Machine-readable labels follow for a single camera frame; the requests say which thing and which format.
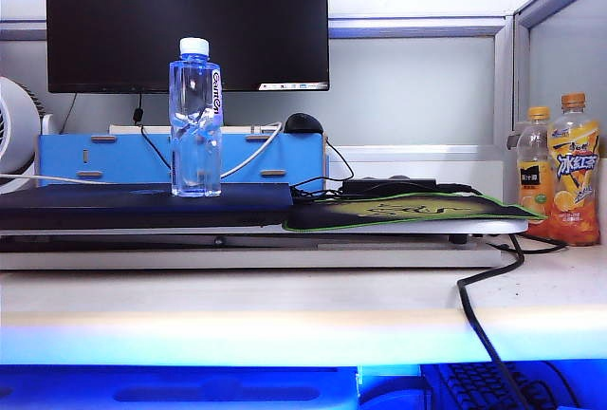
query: orange cap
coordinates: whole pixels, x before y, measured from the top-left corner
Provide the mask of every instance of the orange cap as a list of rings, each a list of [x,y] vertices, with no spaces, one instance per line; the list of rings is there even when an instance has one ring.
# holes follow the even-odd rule
[[[548,119],[550,117],[550,108],[548,106],[529,106],[527,117],[530,121]]]
[[[584,106],[586,103],[586,94],[583,92],[569,92],[561,96],[561,104],[563,108],[577,108]]]

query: white desk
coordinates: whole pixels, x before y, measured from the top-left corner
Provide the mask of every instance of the white desk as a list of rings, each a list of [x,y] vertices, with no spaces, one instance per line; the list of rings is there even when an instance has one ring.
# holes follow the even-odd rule
[[[475,272],[4,272],[0,363],[483,361],[455,288]],[[607,246],[529,255],[469,294],[505,360],[607,358]]]

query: orange drink bottle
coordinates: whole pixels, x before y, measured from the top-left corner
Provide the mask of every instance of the orange drink bottle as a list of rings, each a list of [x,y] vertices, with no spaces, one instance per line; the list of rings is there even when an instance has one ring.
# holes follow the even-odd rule
[[[584,113],[586,96],[561,97],[562,116],[548,125],[548,148],[555,181],[550,237],[571,246],[599,241],[597,213],[598,121]]]
[[[519,204],[536,214],[550,215],[554,184],[548,153],[548,106],[531,106],[527,112],[530,124],[524,129],[517,143],[517,167],[519,171]],[[549,237],[548,221],[529,220],[527,232]]]

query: keyboard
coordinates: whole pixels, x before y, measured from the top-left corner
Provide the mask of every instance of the keyboard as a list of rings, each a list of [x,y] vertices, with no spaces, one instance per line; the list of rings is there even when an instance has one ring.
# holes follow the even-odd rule
[[[534,410],[556,410],[548,386],[530,380],[515,363],[506,363],[514,381]],[[458,410],[520,410],[494,363],[438,364],[433,368]]]

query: black laptop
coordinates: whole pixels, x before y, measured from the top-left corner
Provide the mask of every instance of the black laptop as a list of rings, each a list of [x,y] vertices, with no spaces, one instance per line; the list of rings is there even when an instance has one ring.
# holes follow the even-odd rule
[[[169,184],[53,184],[0,195],[0,230],[116,230],[281,224],[286,183],[224,183],[221,196],[171,195]]]

